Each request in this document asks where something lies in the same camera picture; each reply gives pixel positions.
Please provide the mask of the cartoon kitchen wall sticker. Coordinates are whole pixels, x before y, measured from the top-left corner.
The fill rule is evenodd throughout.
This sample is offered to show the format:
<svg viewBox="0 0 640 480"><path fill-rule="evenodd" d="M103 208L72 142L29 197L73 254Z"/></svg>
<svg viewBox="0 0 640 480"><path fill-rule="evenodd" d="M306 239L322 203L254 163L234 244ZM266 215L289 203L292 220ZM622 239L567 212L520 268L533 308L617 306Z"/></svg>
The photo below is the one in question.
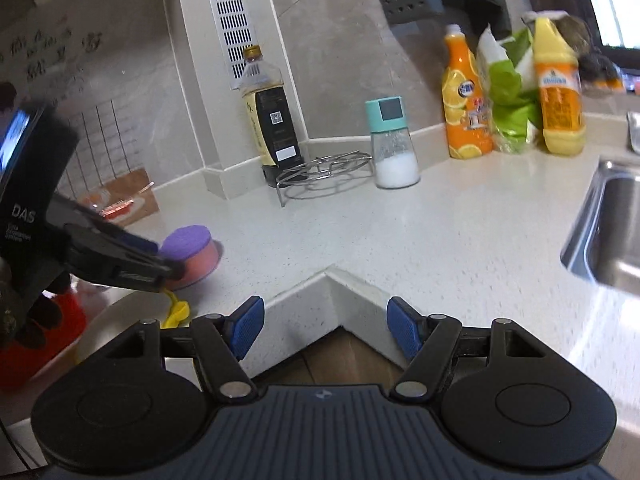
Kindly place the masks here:
<svg viewBox="0 0 640 480"><path fill-rule="evenodd" d="M30 99L53 104L79 136L58 190L94 209L119 204L113 218L128 224L155 207L144 115L170 72L162 25L16 24L1 33L1 125Z"/></svg>

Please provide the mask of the green white vegetable bag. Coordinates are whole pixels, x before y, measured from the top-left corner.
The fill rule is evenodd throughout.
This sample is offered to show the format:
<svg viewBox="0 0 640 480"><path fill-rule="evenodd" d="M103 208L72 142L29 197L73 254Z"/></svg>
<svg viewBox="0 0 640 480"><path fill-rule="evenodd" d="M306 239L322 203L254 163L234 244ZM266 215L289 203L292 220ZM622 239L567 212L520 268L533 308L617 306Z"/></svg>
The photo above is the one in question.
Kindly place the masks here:
<svg viewBox="0 0 640 480"><path fill-rule="evenodd" d="M542 126L532 34L521 28L498 40L487 26L478 40L476 62L496 149L506 154L527 152Z"/></svg>

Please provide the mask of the yellow round scrub pad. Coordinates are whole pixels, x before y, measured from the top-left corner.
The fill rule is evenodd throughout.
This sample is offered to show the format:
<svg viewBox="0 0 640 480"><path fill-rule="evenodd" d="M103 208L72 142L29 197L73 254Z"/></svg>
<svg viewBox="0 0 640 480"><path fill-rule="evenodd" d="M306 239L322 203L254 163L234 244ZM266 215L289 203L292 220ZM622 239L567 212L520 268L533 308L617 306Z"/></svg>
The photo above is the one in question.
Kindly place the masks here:
<svg viewBox="0 0 640 480"><path fill-rule="evenodd" d="M160 292L128 292L103 309L87 326L76 344L77 364L101 349L124 330L139 321L164 322L170 298Z"/></svg>

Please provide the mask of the white wall vent grille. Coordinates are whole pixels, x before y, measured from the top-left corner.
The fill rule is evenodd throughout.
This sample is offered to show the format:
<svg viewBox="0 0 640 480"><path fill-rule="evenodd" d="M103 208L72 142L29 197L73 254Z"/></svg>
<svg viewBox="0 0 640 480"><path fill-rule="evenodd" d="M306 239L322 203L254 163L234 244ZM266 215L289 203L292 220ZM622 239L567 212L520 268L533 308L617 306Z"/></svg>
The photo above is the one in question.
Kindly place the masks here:
<svg viewBox="0 0 640 480"><path fill-rule="evenodd" d="M255 34L245 0L209 0L232 90L238 90L245 68L244 50Z"/></svg>

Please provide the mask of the orange detergent bottle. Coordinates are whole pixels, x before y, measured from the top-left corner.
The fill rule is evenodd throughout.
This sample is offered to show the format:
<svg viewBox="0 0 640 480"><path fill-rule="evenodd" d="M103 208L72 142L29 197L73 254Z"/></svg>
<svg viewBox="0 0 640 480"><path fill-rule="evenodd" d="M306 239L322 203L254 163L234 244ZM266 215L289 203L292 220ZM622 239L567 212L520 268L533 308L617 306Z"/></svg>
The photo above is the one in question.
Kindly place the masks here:
<svg viewBox="0 0 640 480"><path fill-rule="evenodd" d="M475 55L457 24L446 27L444 40L449 62L442 76L442 109L449 155L461 160L484 156L494 142Z"/></svg>

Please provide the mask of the stainless steel sink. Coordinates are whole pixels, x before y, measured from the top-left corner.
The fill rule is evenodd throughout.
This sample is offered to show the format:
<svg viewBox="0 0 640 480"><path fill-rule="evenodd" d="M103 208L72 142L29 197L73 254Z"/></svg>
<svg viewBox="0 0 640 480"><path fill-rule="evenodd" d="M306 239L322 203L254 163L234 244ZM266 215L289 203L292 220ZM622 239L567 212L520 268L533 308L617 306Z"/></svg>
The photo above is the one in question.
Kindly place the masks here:
<svg viewBox="0 0 640 480"><path fill-rule="evenodd" d="M639 209L639 165L600 159L562 249L562 265L588 282L637 296Z"/></svg>

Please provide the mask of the teal lid salt shaker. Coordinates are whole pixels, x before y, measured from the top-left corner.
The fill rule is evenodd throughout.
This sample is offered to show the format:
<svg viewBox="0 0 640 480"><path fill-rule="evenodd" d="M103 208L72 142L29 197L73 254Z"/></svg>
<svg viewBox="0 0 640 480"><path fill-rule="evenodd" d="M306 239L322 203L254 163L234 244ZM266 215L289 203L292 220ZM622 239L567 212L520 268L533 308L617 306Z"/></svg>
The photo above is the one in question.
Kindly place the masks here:
<svg viewBox="0 0 640 480"><path fill-rule="evenodd" d="M400 96L366 102L375 184L384 190L420 181L420 169Z"/></svg>

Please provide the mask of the yellow detergent bottle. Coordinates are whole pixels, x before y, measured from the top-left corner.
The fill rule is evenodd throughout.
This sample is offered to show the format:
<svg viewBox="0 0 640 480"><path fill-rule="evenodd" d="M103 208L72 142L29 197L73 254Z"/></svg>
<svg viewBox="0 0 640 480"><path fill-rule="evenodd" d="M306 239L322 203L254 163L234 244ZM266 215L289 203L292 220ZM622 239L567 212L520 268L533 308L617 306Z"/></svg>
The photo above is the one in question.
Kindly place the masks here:
<svg viewBox="0 0 640 480"><path fill-rule="evenodd" d="M535 20L533 54L544 144L551 154L578 155L586 143L578 58L545 16Z"/></svg>

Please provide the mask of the dark soy sauce bottle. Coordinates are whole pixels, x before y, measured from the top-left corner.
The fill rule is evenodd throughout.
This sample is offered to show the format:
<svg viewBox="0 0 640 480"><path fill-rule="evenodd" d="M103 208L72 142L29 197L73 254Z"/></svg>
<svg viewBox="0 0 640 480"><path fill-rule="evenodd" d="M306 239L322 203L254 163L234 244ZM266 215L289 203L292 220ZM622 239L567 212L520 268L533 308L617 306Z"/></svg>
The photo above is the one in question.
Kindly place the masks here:
<svg viewBox="0 0 640 480"><path fill-rule="evenodd" d="M284 170L304 162L284 90L281 71L262 56L259 46L244 49L239 89L269 186Z"/></svg>

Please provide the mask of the purple pink sponge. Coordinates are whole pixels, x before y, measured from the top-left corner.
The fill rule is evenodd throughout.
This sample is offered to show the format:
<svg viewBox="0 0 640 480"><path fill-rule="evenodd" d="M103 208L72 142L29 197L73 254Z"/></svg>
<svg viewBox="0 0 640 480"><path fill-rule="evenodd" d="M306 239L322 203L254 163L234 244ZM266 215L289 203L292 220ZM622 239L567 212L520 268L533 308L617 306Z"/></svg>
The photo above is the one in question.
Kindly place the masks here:
<svg viewBox="0 0 640 480"><path fill-rule="evenodd" d="M204 280L217 269L223 251L206 226L192 224L171 232L160 245L158 254L180 262L184 273L181 278L168 280L166 287L178 290Z"/></svg>

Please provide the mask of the red rectangular food container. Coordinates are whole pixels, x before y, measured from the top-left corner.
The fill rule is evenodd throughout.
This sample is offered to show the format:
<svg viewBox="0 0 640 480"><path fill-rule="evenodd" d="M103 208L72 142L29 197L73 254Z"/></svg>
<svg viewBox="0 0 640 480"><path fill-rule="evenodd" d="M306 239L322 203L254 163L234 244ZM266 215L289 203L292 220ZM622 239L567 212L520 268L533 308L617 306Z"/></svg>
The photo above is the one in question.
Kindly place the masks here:
<svg viewBox="0 0 640 480"><path fill-rule="evenodd" d="M79 281L64 294L46 296L29 311L16 337L1 348L1 391L20 390L86 330L107 306L107 287Z"/></svg>

